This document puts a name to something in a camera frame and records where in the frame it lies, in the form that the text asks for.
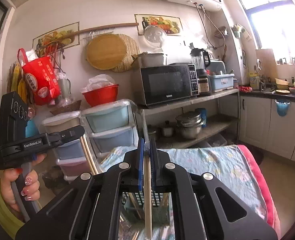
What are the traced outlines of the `green sleeve forearm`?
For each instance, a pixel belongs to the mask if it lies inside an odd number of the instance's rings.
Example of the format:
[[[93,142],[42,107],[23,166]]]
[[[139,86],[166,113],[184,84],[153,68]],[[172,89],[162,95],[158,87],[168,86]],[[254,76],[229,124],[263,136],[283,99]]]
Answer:
[[[18,178],[13,175],[13,172],[14,170],[6,170],[0,178],[0,226],[11,239],[15,238],[17,231],[24,225],[24,222],[19,219],[20,209],[11,187],[11,183]],[[26,176],[21,195],[26,201],[39,199],[38,175],[34,170]]]

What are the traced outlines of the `left hand painted nails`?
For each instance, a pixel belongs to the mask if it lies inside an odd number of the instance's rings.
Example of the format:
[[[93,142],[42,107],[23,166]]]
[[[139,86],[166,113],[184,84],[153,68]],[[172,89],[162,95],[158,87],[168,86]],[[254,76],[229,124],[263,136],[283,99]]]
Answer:
[[[16,186],[16,181],[23,176],[22,168],[9,168],[3,171],[0,179],[0,192],[7,206],[10,207],[13,213],[21,213],[18,200],[18,194],[13,191],[12,185]],[[34,202],[40,198],[38,173],[32,168],[26,174],[24,183],[18,186],[21,190],[20,196],[28,202]]]

